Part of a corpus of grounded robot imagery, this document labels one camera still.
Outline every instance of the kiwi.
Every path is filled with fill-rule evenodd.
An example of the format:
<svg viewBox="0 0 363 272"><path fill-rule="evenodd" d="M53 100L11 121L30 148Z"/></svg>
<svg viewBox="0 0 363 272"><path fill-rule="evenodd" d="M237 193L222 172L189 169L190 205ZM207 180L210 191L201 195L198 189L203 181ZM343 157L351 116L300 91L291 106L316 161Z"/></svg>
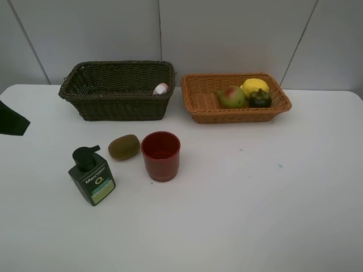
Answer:
<svg viewBox="0 0 363 272"><path fill-rule="evenodd" d="M133 134L122 136L108 146L109 155L115 160L127 160L140 150L140 141Z"/></svg>

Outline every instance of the lemon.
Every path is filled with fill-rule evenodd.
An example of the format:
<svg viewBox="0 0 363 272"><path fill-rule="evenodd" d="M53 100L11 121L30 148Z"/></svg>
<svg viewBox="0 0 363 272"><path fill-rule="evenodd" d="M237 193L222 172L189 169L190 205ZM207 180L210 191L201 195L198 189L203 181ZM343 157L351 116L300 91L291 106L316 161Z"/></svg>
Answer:
<svg viewBox="0 0 363 272"><path fill-rule="evenodd" d="M241 89L244 90L244 94L246 98L250 98L251 92L258 92L259 89L269 93L270 88L268 87L267 83L262 79L258 78L249 78L241 85Z"/></svg>

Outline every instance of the wall seam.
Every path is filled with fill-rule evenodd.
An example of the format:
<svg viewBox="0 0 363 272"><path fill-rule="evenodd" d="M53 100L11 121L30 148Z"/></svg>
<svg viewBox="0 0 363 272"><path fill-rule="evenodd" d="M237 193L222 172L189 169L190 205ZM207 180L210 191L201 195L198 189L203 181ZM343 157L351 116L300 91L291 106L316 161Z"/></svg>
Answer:
<svg viewBox="0 0 363 272"><path fill-rule="evenodd" d="M309 24L309 22L310 22L310 19L311 19L312 15L313 15L313 13L314 13L314 11L315 11L315 8L316 8L316 6L317 6L318 2L319 2L319 0L316 0L315 5L314 5L314 7L313 7L313 10L311 11L311 14L310 14L310 16L309 16L309 18L308 18L308 20L307 20L307 22L306 22L306 24L305 24L305 28L304 28L304 30L303 30L303 31L302 31L302 33L301 33L301 36L300 36L299 42L297 42L297 45L296 45L295 50L294 50L294 53L293 53L293 55L292 55L292 57L291 57L291 59L290 59L290 62L289 62L289 64L288 64L288 67L286 68L286 71L285 71L285 73L284 73L284 76L282 77L282 80L281 80L281 82L280 82L280 85L282 85L282 83L284 82L285 76L286 76L286 74L288 73L288 70L289 70L290 65L291 65L291 63L292 63L292 61L293 61L293 58L294 58L294 56L295 56L295 53L296 53L296 51L297 51L297 49L298 49L298 47L299 47L299 45L300 45L300 42L301 42L301 40L302 40L302 38L303 38L303 36L304 36L304 34L305 34L305 31L306 31L306 29L307 29L307 25L308 25L308 24Z"/></svg>
<svg viewBox="0 0 363 272"><path fill-rule="evenodd" d="M161 17L160 17L160 0L158 0L158 8L159 8L159 37L160 37L160 58L163 61L163 46L161 40Z"/></svg>
<svg viewBox="0 0 363 272"><path fill-rule="evenodd" d="M20 29L22 30L22 32L23 32L23 34L24 34L25 38L27 39L27 42L28 42L28 44L29 44L29 46L30 46L31 50L33 51L33 54L34 54L34 56L35 56L35 58L36 58L36 60L37 60L37 62L38 62L38 64L39 64L39 66L40 66L40 69L41 69L41 71L43 72L43 74L44 74L44 76L45 76L45 79L47 80L48 84L51 84L51 82L50 82L50 80L49 80L49 78L48 78L48 75L47 75L47 73L45 72L44 67L43 67L43 65L42 65L42 64L41 64L41 62L40 62L40 59L39 59L39 57L38 57L38 54L36 53L36 51L35 51L35 49L34 49L34 47L33 47L32 43L31 43L31 41L30 41L30 39L29 39L29 36L28 36L28 34L26 33L25 28L24 28L24 26L23 26L22 22L20 21L20 18L19 18L19 16L18 16L18 13L16 13L15 8L14 8L14 6L12 5L12 3L10 2L10 0L7 0L7 3L9 4L10 9L11 9L12 13L14 14L15 19L16 19L16 21L18 22Z"/></svg>

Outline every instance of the basket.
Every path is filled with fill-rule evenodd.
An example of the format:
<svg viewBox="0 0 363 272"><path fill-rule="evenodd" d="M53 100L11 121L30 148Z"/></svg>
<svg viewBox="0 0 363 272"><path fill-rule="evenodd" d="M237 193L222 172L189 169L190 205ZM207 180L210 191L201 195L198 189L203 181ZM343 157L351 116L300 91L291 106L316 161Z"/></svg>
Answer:
<svg viewBox="0 0 363 272"><path fill-rule="evenodd" d="M168 92L153 96L165 83ZM76 65L59 96L87 121L145 121L164 117L175 87L171 63L161 61L94 61Z"/></svg>
<svg viewBox="0 0 363 272"><path fill-rule="evenodd" d="M230 85L240 86L248 78L259 78L267 83L272 99L271 107L223 109L215 92ZM201 124L266 122L291 109L291 102L280 86L264 73L190 74L184 76L181 87L187 111Z"/></svg>

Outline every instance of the red cup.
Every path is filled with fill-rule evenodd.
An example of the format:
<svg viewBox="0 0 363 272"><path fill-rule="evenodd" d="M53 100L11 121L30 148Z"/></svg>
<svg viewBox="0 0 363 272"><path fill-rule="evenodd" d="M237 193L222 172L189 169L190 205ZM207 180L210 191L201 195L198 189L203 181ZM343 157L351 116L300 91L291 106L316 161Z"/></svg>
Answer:
<svg viewBox="0 0 363 272"><path fill-rule="evenodd" d="M141 152L149 176L159 182L172 180L178 173L180 141L174 134L157 131L141 143Z"/></svg>

